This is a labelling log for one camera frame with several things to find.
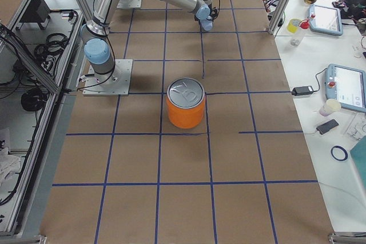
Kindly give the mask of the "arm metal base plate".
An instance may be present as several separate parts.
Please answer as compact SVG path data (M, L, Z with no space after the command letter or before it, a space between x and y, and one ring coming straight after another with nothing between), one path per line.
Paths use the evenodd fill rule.
M92 66L89 66L88 74L83 89L84 96L114 96L129 95L130 80L132 74L132 59L116 59L116 66L110 77L110 74L99 75L94 72Z
M117 9L140 9L142 0L119 0Z

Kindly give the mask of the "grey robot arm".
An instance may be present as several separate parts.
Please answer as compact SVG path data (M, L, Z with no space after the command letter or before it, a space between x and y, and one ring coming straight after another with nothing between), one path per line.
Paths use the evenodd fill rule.
M116 71L112 48L108 45L109 25L120 0L98 0L91 20L81 30L84 53L94 73L109 77ZM179 7L194 15L201 28L210 31L217 18L212 0L159 0Z

